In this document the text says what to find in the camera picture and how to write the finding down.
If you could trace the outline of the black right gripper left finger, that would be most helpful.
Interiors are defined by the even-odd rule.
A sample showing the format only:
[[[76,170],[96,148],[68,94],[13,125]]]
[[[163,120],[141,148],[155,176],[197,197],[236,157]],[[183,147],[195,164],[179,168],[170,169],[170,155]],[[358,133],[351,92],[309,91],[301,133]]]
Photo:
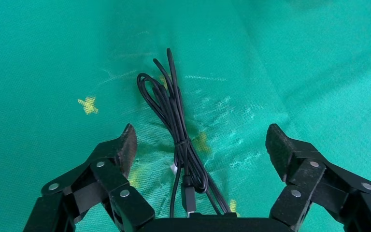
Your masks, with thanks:
[[[137,232],[153,221],[154,209],[128,180],[137,147],[131,124],[118,138],[99,143],[85,162],[42,187],[24,231],[73,232],[97,204],[121,232]]]

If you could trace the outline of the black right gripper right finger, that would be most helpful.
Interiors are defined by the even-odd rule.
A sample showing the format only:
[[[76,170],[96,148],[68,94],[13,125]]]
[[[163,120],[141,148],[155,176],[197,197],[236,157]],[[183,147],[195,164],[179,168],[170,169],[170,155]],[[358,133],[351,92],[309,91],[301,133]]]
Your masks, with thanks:
[[[311,206],[323,207],[346,232],[371,232],[371,181],[329,162],[311,143],[288,137],[277,124],[265,141],[285,187],[270,218],[297,232]]]

